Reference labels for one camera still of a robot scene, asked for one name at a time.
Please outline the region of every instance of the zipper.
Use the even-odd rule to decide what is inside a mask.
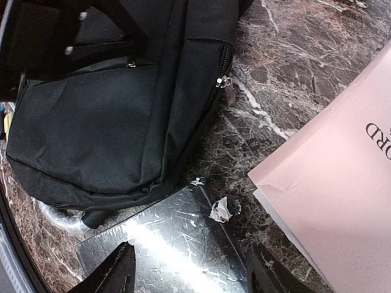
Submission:
[[[223,75],[216,81],[216,87],[225,90],[225,98],[227,100],[227,106],[230,107],[236,101],[236,94],[233,90],[233,82],[229,76]]]
[[[41,82],[39,84],[33,85],[33,87],[38,86],[38,85],[42,85],[42,84],[47,84],[49,82],[62,81],[64,79],[66,79],[66,78],[72,78],[72,77],[75,77],[75,76],[80,76],[80,75],[84,75],[84,74],[88,74],[88,73],[95,73],[95,72],[100,72],[100,71],[105,71],[105,70],[115,70],[115,69],[121,69],[121,68],[133,69],[133,68],[136,68],[136,67],[146,67],[146,66],[152,66],[152,65],[153,64],[136,64],[135,61],[127,61],[127,62],[124,62],[124,63],[108,65],[107,67],[102,67],[102,68],[99,68],[99,69],[96,69],[96,70],[92,70],[92,71],[83,71],[86,68],[88,68],[88,67],[85,67],[85,68],[81,68],[79,70],[76,70],[76,71],[74,71],[72,73],[63,75],[63,76],[61,76],[59,78],[55,78],[55,79],[52,79],[52,80],[49,80],[49,81],[44,81],[44,82]]]
[[[203,107],[203,111],[206,111],[209,108],[210,104],[214,100],[214,97],[219,93],[220,89],[228,87],[228,82],[232,84],[230,77],[227,76],[227,74],[230,72],[232,67],[232,57],[233,57],[233,48],[231,44],[226,44],[224,46],[223,53],[222,53],[222,65],[220,70],[221,77],[217,79],[216,85],[212,89],[212,92]]]

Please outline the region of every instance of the zipper pull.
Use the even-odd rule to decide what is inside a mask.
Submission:
[[[236,101],[236,94],[233,89],[232,79],[226,75],[217,79],[216,87],[225,90],[225,97],[227,99],[227,107],[232,106]]]
[[[129,62],[126,67],[128,67],[128,68],[136,68],[137,65],[136,65],[136,63],[134,63],[134,61],[132,61],[132,62]]]

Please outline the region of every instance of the dark marble surface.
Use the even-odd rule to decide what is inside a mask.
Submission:
[[[183,177],[203,177],[216,199],[238,200],[242,212],[230,226],[243,251],[264,243],[316,292],[330,289],[255,201],[247,173],[348,86],[391,39],[390,28],[389,0],[255,0],[239,22],[237,102],[219,108]],[[4,146],[1,153],[1,180],[31,255],[53,292],[66,292],[85,277],[75,245],[139,209],[70,236],[41,216],[14,180]]]

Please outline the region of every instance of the crumpled paper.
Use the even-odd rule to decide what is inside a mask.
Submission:
[[[203,182],[199,177],[197,177],[191,184],[194,186],[199,186],[199,185],[203,186]]]
[[[231,217],[232,215],[227,207],[227,197],[224,197],[213,204],[209,218],[219,223],[227,223]]]

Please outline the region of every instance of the backpack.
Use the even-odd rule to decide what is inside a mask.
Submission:
[[[7,142],[26,192],[84,211],[91,228],[173,192],[230,84],[238,0],[122,4],[148,35],[142,54],[108,54],[55,78],[27,79]],[[122,37],[104,13],[87,12],[76,43]]]

